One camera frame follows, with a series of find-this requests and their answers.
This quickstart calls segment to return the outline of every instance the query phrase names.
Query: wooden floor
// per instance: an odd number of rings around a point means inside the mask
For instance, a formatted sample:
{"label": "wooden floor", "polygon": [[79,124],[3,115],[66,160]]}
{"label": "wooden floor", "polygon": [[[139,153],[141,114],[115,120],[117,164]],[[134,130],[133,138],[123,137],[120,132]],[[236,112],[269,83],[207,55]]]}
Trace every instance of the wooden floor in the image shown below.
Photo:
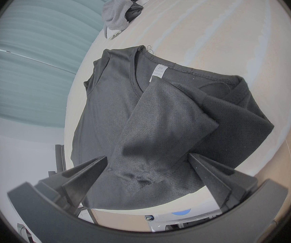
{"label": "wooden floor", "polygon": [[[286,215],[291,205],[291,129],[286,140],[272,160],[266,164],[256,177],[258,178],[259,184],[266,179],[272,179],[288,188],[288,195],[285,202],[275,217],[276,222],[280,221],[280,219]],[[142,215],[107,213],[97,210],[93,210],[93,214],[99,225],[121,230],[150,231],[148,223]],[[276,223],[273,223],[263,237],[266,236],[275,226]]]}

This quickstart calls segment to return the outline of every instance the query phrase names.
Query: clothing label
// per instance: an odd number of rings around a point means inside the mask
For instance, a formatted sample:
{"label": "clothing label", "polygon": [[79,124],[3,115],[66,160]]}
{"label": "clothing label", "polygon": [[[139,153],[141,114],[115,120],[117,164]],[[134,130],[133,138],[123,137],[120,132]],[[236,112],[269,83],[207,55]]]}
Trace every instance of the clothing label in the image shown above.
{"label": "clothing label", "polygon": [[158,65],[156,66],[155,70],[153,71],[152,76],[155,75],[155,76],[157,76],[157,77],[159,77],[159,78],[162,78],[162,76],[164,75],[164,72],[166,71],[167,68],[168,68],[167,66],[164,66],[164,65],[158,64]]}

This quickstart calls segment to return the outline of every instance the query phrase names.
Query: gray cloth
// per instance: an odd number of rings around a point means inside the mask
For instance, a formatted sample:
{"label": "gray cloth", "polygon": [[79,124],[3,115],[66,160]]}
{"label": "gray cloth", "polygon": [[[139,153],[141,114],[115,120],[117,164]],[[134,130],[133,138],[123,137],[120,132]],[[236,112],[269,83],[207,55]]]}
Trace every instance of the gray cloth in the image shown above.
{"label": "gray cloth", "polygon": [[109,0],[104,3],[102,20],[104,22],[104,35],[107,38],[107,27],[110,30],[124,30],[129,23],[125,18],[126,11],[133,5],[131,0]]}
{"label": "gray cloth", "polygon": [[[149,82],[158,64],[168,68]],[[193,193],[204,184],[187,152],[235,168],[273,129],[243,78],[180,66],[144,46],[104,50],[84,85],[71,160],[108,158],[87,208],[141,209]]]}

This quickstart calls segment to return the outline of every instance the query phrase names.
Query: white wall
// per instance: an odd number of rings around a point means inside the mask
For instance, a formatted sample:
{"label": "white wall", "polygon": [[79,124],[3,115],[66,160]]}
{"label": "white wall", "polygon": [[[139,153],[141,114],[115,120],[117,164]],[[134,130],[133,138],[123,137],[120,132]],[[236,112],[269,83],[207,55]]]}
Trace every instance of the white wall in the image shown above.
{"label": "white wall", "polygon": [[63,136],[60,128],[0,118],[0,210],[14,229],[17,230],[17,223],[25,223],[11,205],[7,192],[26,181],[35,185],[48,177],[48,171],[56,171],[55,144],[63,144]]}

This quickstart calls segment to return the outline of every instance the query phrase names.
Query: vertical blind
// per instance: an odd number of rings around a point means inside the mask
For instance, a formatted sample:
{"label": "vertical blind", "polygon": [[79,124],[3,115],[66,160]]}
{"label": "vertical blind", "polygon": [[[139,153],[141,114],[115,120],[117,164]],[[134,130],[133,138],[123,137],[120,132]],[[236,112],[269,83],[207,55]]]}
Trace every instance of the vertical blind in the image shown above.
{"label": "vertical blind", "polygon": [[103,27],[107,1],[10,4],[0,18],[0,117],[64,127],[72,81]]}

